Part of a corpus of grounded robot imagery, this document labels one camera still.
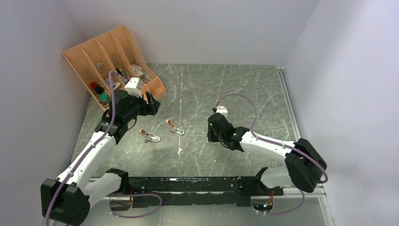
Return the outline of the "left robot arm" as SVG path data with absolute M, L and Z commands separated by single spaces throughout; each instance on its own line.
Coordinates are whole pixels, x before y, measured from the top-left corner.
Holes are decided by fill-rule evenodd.
M 46 179 L 41 187 L 41 208 L 44 224 L 50 220 L 79 226 L 90 209 L 109 194 L 132 193 L 128 173 L 109 169 L 90 183 L 104 157 L 112 151 L 128 131 L 128 123 L 138 116 L 156 115 L 161 103 L 147 91 L 135 97 L 125 90 L 114 91 L 91 140 L 78 157 L 56 179 Z

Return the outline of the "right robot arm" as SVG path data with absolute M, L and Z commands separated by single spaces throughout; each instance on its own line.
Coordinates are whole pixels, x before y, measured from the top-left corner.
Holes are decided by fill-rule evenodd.
M 262 169 L 254 182 L 254 190 L 267 194 L 272 188 L 295 186 L 312 193 L 321 183 L 327 164 L 306 139 L 284 141 L 252 133 L 245 127 L 234 127 L 221 113 L 208 120 L 207 140 L 227 149 L 264 155 L 281 163 L 280 167 Z

